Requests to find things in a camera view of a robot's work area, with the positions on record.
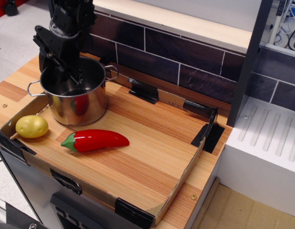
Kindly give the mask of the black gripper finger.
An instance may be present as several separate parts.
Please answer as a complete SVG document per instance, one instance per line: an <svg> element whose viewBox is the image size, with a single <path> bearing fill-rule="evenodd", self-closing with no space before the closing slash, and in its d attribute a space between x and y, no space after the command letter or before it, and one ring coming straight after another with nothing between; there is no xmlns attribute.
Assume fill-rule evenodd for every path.
<svg viewBox="0 0 295 229"><path fill-rule="evenodd" d="M51 52L40 49L39 52L39 68L41 79L48 77L52 83L65 82L69 78L66 64L53 56Z"/></svg>
<svg viewBox="0 0 295 229"><path fill-rule="evenodd" d="M82 73L75 67L65 64L65 79L70 79L74 84L79 85L82 83Z"/></svg>

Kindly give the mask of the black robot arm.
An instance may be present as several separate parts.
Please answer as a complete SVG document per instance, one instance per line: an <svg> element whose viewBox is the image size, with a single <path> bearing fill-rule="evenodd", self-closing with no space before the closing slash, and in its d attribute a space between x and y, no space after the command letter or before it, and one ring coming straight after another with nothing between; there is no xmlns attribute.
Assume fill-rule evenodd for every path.
<svg viewBox="0 0 295 229"><path fill-rule="evenodd" d="M40 48L40 71L49 71L54 82L82 82L80 53L92 48L90 27L96 14L91 0L50 0L48 28L36 26L34 42Z"/></svg>

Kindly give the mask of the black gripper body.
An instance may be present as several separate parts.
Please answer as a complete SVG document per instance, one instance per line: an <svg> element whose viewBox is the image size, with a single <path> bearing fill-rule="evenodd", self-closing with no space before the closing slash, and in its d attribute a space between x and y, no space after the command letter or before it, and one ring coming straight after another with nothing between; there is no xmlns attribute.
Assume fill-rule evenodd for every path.
<svg viewBox="0 0 295 229"><path fill-rule="evenodd" d="M74 66L89 36L89 27L97 15L93 4L50 4L50 22L46 29L35 27L33 41L65 64Z"/></svg>

